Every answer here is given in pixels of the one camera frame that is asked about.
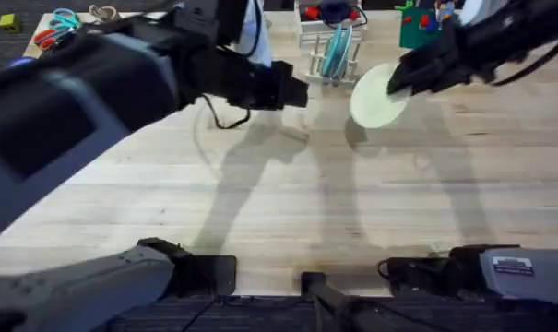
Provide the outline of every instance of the cable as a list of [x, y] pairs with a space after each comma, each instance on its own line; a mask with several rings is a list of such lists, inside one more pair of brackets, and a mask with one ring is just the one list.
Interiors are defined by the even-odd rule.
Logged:
[[389, 276], [383, 273], [383, 270], [381, 269], [381, 267], [385, 264], [387, 264], [387, 260], [382, 260], [381, 262], [377, 263], [377, 273], [381, 278], [389, 280]]
[[213, 113], [213, 120], [215, 121], [215, 126], [218, 129], [233, 129], [233, 128], [237, 127], [238, 125], [241, 125], [241, 124], [244, 124], [244, 123], [247, 123], [248, 121], [250, 121], [250, 116], [252, 115], [252, 112], [250, 111], [250, 109], [247, 109], [245, 117], [243, 119], [238, 120], [238, 121], [236, 121], [233, 124], [230, 124], [228, 126], [221, 125], [220, 119], [217, 116], [217, 112], [215, 112], [215, 108], [213, 107], [213, 104], [211, 103], [211, 99], [207, 95], [202, 95], [201, 97], [203, 97], [205, 99], [205, 101], [207, 102], [208, 108]]
[[324, 22], [324, 24], [326, 24], [327, 27], [335, 30], [336, 27], [334, 26], [334, 24], [339, 24], [342, 21], [344, 21], [346, 18], [348, 18], [350, 15], [350, 11], [352, 9], [358, 11], [362, 15], [362, 18], [364, 18], [363, 22], [353, 24], [352, 25], [353, 28], [358, 28], [369, 23], [369, 18], [364, 13], [364, 10], [362, 10], [359, 6], [349, 6], [348, 4], [338, 4], [338, 5], [341, 6], [341, 8], [339, 8], [341, 12], [338, 14], [334, 14], [334, 16], [328, 18], [326, 18], [326, 15], [324, 15], [325, 9], [322, 9], [325, 8], [326, 6], [320, 6], [320, 19], [322, 20], [322, 22]]
[[[260, 9], [260, 4], [258, 4], [258, 0], [251, 0], [254, 1], [255, 7], [255, 15], [256, 15], [256, 36], [254, 37], [254, 45], [252, 45], [252, 50], [246, 54], [238, 53], [239, 55], [249, 58], [250, 56], [254, 55], [256, 49], [258, 48], [258, 43], [260, 42], [260, 33], [262, 33], [262, 10]], [[229, 51], [229, 49], [225, 46], [222, 47], [225, 51]]]
[[493, 87], [502, 87], [506, 84], [518, 81], [519, 79], [521, 79], [522, 77], [525, 77], [531, 73], [533, 73], [534, 71], [536, 71], [537, 69], [541, 68], [542, 66], [546, 65], [548, 62], [550, 62], [555, 56], [557, 56], [558, 54], [558, 44], [553, 46], [552, 49], [550, 49], [549, 52], [547, 52], [545, 55], [543, 55], [541, 58], [539, 58], [539, 60], [535, 61], [532, 65], [526, 67], [525, 69], [519, 71], [518, 73], [514, 74], [513, 76], [503, 79], [499, 82], [494, 82], [491, 84], [491, 86]]
[[201, 315], [203, 315], [210, 307], [213, 306], [213, 304], [215, 304], [219, 299], [215, 298], [213, 299], [213, 301], [207, 303], [207, 305], [205, 305], [200, 311], [198, 311], [193, 318], [191, 318], [188, 323], [186, 323], [186, 325], [183, 327], [183, 329], [181, 330], [181, 332], [186, 332], [188, 331], [188, 329], [190, 328], [190, 326], [192, 326], [196, 320], [198, 319], [198, 317], [200, 317]]
[[391, 314], [395, 314], [399, 317], [402, 317], [402, 318], [404, 318], [408, 321], [411, 321], [414, 324], [421, 325], [421, 326], [426, 326], [426, 327], [430, 328], [431, 330], [434, 330], [434, 331], [437, 331], [437, 332], [455, 332], [455, 331], [453, 331], [451, 329], [448, 329], [446, 327], [438, 326], [436, 324], [425, 321], [423, 319], [412, 317], [410, 315], [404, 314], [404, 313], [398, 311], [397, 309], [394, 309], [394, 308], [390, 307], [389, 305], [383, 304], [382, 302], [372, 301], [372, 303], [377, 308], [385, 309], [388, 312], [390, 312]]

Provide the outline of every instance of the gray robot arm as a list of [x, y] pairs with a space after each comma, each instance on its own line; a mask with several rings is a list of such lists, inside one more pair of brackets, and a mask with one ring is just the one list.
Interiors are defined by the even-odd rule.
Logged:
[[0, 331], [88, 331], [163, 297], [231, 295], [236, 264], [151, 238], [117, 255], [0, 277]]
[[0, 313], [24, 315], [14, 331], [89, 331], [134, 306], [158, 300], [174, 268], [167, 255], [138, 245], [71, 266], [0, 277]]

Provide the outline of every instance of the wooden tabletop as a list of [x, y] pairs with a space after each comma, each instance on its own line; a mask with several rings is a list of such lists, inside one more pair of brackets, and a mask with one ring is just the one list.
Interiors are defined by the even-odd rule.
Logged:
[[[297, 46], [292, 13], [267, 17], [274, 58], [303, 77], [309, 50]], [[369, 19], [361, 72], [404, 53], [398, 12]], [[234, 130], [216, 129], [199, 101], [139, 131], [0, 236], [0, 273], [158, 236], [236, 255], [240, 294], [296, 294], [305, 270], [384, 294], [374, 266], [390, 256], [465, 243], [558, 248], [558, 57], [505, 88], [416, 96], [378, 130], [350, 119], [350, 90], [312, 86], [310, 96], [306, 109], [256, 113]], [[226, 123], [244, 114], [214, 104]]]

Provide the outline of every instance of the toy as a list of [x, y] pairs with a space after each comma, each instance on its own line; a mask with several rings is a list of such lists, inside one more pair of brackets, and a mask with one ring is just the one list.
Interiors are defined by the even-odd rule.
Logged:
[[15, 14], [6, 14], [0, 17], [0, 28], [8, 33], [19, 33], [20, 26], [20, 21]]
[[436, 20], [442, 22], [455, 15], [455, 2], [457, 0], [436, 0]]
[[405, 6], [396, 6], [395, 9], [396, 10], [406, 10], [408, 8], [414, 8], [414, 2], [413, 0], [406, 0], [406, 5]]
[[418, 7], [402, 12], [399, 47], [416, 49], [433, 41], [441, 34], [433, 9]]

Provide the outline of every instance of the black cable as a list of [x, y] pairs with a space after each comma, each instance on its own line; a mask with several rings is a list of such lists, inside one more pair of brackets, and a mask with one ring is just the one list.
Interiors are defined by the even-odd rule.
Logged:
[[[363, 25], [367, 25], [369, 23], [369, 18], [367, 17], [367, 15], [364, 13], [364, 10], [362, 10], [359, 6], [350, 6], [349, 9], [356, 9], [359, 13], [361, 13], [362, 17], [364, 18], [364, 22], [362, 23], [357, 23], [352, 25], [353, 28], [358, 28], [361, 27]], [[330, 23], [330, 22], [326, 22], [325, 20], [322, 19], [322, 22], [324, 22], [324, 24], [328, 27], [331, 28], [333, 30], [335, 30], [337, 27], [335, 27], [333, 24], [335, 23]]]
[[369, 18], [367, 17], [366, 14], [364, 14], [364, 10], [362, 10], [359, 6], [352, 6], [352, 8], [356, 9], [359, 13], [361, 13], [362, 17], [364, 18], [363, 23], [355, 24], [352, 27], [357, 28], [363, 25], [367, 25], [369, 23]]
[[238, 125], [245, 124], [248, 121], [250, 121], [250, 116], [252, 115], [252, 112], [250, 111], [250, 109], [247, 109], [245, 117], [243, 119], [238, 120], [238, 121], [236, 121], [233, 124], [230, 124], [228, 126], [221, 125], [220, 119], [217, 116], [217, 112], [215, 112], [215, 108], [213, 107], [213, 104], [211, 103], [211, 99], [207, 95], [202, 95], [201, 97], [203, 97], [205, 99], [205, 101], [207, 102], [208, 108], [213, 113], [213, 120], [215, 121], [215, 126], [218, 129], [233, 129], [233, 128], [237, 127]]
[[389, 305], [383, 304], [382, 302], [372, 301], [372, 303], [377, 308], [385, 309], [388, 312], [390, 312], [391, 314], [402, 317], [402, 318], [404, 318], [404, 319], [406, 319], [406, 320], [408, 320], [408, 321], [410, 321], [414, 324], [417, 324], [417, 325], [420, 325], [420, 326], [426, 326], [426, 327], [430, 328], [431, 330], [434, 330], [434, 331], [437, 331], [437, 332], [455, 332], [455, 331], [453, 331], [451, 329], [448, 329], [446, 327], [438, 326], [436, 324], [425, 321], [423, 319], [412, 317], [410, 315], [404, 314], [404, 313], [398, 311], [397, 309], [394, 309], [394, 308], [390, 307]]
[[383, 273], [383, 270], [381, 269], [381, 267], [383, 265], [387, 264], [386, 260], [382, 260], [381, 262], [377, 263], [377, 273], [379, 274], [379, 276], [385, 280], [389, 280], [389, 276], [386, 275], [385, 273]]
[[181, 332], [186, 332], [188, 331], [188, 329], [190, 328], [190, 326], [192, 326], [196, 320], [198, 319], [198, 317], [200, 317], [201, 315], [203, 315], [210, 307], [213, 306], [213, 304], [215, 304], [218, 301], [218, 298], [213, 299], [213, 301], [207, 303], [207, 305], [205, 305], [200, 311], [198, 311], [193, 318], [191, 318], [188, 323], [186, 323], [186, 325], [183, 327]]
[[536, 71], [537, 69], [541, 68], [542, 66], [546, 65], [548, 62], [550, 62], [555, 56], [557, 56], [558, 54], [558, 44], [553, 46], [552, 49], [550, 49], [549, 52], [547, 52], [545, 55], [543, 55], [541, 58], [539, 58], [539, 60], [535, 61], [533, 64], [531, 64], [530, 66], [526, 67], [525, 69], [519, 71], [518, 73], [514, 74], [513, 76], [503, 79], [499, 82], [494, 82], [491, 84], [491, 86], [493, 87], [502, 87], [506, 84], [518, 81], [519, 79], [521, 79], [522, 77], [525, 77], [531, 73], [533, 73], [534, 71]]
[[258, 4], [258, 0], [251, 0], [254, 1], [255, 7], [255, 14], [256, 14], [256, 36], [254, 37], [254, 45], [252, 45], [252, 50], [246, 54], [238, 53], [243, 57], [250, 57], [254, 55], [256, 49], [258, 48], [258, 43], [260, 42], [260, 33], [262, 32], [262, 9], [260, 9], [260, 4]]

